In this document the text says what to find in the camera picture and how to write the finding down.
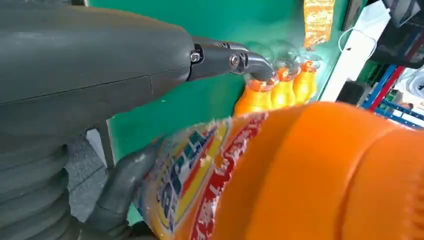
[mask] orange wrapper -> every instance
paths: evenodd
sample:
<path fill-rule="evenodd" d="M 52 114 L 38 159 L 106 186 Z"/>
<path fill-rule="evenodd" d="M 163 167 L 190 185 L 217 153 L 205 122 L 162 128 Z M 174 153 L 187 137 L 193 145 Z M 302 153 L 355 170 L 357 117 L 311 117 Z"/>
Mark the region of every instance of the orange wrapper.
<path fill-rule="evenodd" d="M 308 51 L 330 40 L 336 0 L 304 0 L 305 39 L 303 47 Z"/>

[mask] gray hose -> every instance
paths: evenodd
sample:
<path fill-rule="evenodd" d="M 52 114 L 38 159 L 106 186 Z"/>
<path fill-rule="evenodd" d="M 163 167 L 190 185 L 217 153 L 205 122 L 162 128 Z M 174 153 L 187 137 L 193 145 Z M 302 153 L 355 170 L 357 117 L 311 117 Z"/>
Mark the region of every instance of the gray hose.
<path fill-rule="evenodd" d="M 117 165 L 90 217 L 94 220 L 91 227 L 71 215 L 64 169 L 66 146 L 41 146 L 13 153 L 0 151 L 0 239 L 127 239 L 128 207 L 155 160 L 155 147 L 131 154 Z"/>
<path fill-rule="evenodd" d="M 150 144 L 121 159 L 113 169 L 93 212 L 85 222 L 117 239 L 128 236 L 127 213 L 137 187 L 153 167 L 158 149 Z"/>

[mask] red pole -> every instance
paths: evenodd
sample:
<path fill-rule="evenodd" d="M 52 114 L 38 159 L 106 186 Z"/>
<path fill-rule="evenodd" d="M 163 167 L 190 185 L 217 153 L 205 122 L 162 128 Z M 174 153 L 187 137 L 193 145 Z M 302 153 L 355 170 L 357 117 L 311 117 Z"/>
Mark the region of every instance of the red pole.
<path fill-rule="evenodd" d="M 410 60 L 412 56 L 420 49 L 421 45 L 424 42 L 424 34 L 421 33 L 421 36 L 416 40 L 416 42 L 413 44 L 411 49 L 409 50 L 408 54 L 406 55 L 407 60 Z M 374 102 L 372 103 L 371 107 L 369 108 L 370 111 L 374 112 L 376 108 L 380 105 L 383 98 L 387 95 L 392 85 L 398 80 L 399 76 L 402 74 L 402 72 L 405 70 L 404 66 L 398 66 L 396 70 L 394 71 L 391 78 L 386 82 L 384 87 L 381 89 L 378 96 L 375 98 Z"/>
<path fill-rule="evenodd" d="M 401 74 L 404 72 L 405 67 L 404 66 L 398 66 L 396 70 L 394 71 L 393 75 L 391 75 L 390 79 L 386 82 L 384 87 L 381 89 L 380 93 L 378 93 L 377 97 L 375 98 L 374 102 L 369 107 L 369 110 L 371 112 L 374 112 L 376 108 L 380 105 L 383 98 L 387 95 L 392 85 L 398 80 L 398 78 L 401 76 Z"/>

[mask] orange object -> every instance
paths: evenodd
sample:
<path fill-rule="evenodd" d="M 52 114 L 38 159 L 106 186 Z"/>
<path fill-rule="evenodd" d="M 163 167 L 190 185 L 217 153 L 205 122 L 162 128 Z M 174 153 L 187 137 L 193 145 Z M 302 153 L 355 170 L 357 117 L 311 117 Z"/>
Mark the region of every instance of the orange object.
<path fill-rule="evenodd" d="M 163 140 L 135 202 L 161 240 L 418 240 L 423 140 L 328 102 L 214 121 Z"/>
<path fill-rule="evenodd" d="M 272 78 L 264 82 L 255 80 L 250 75 L 246 75 L 244 79 L 246 86 L 243 95 L 234 106 L 234 116 L 272 110 L 271 89 L 278 83 L 278 79 Z"/>
<path fill-rule="evenodd" d="M 303 47 L 308 51 L 330 40 L 335 0 L 304 0 L 305 38 Z"/>
<path fill-rule="evenodd" d="M 312 67 L 312 61 L 301 65 L 299 75 L 294 78 L 293 91 L 296 95 L 296 104 L 305 104 L 317 93 L 317 69 Z"/>
<path fill-rule="evenodd" d="M 239 117 L 249 113 L 264 112 L 272 109 L 271 91 L 255 91 L 246 85 L 243 95 L 235 104 L 234 116 Z"/>
<path fill-rule="evenodd" d="M 293 76 L 289 69 L 282 67 L 277 71 L 279 82 L 271 90 L 271 101 L 273 109 L 294 106 L 296 95 L 293 91 Z"/>

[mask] colorful packaging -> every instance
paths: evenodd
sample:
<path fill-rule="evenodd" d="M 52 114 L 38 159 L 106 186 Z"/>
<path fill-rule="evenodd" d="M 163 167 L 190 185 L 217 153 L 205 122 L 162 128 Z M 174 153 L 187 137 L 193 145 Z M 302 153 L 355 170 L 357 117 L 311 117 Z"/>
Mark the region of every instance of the colorful packaging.
<path fill-rule="evenodd" d="M 305 39 L 303 47 L 308 51 L 330 40 L 335 0 L 304 0 L 303 14 Z"/>
<path fill-rule="evenodd" d="M 191 127 L 160 141 L 135 205 L 160 239 L 208 239 L 220 195 L 267 113 Z"/>

